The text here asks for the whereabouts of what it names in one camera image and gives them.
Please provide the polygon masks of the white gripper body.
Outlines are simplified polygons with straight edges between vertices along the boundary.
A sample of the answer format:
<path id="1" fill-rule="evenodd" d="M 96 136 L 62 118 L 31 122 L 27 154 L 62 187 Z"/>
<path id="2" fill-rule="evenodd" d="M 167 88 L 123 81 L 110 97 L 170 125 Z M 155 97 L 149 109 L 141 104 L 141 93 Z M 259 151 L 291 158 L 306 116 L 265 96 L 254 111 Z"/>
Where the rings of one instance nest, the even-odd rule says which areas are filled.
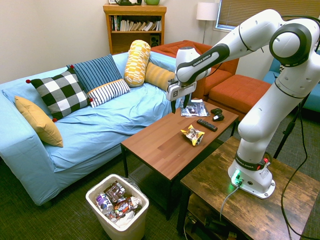
<path id="1" fill-rule="evenodd" d="M 183 96 L 189 95 L 196 90 L 197 83 L 194 82 L 188 86 L 181 86 L 180 82 L 170 84 L 166 91 L 166 99 L 170 102 L 177 100 Z"/>

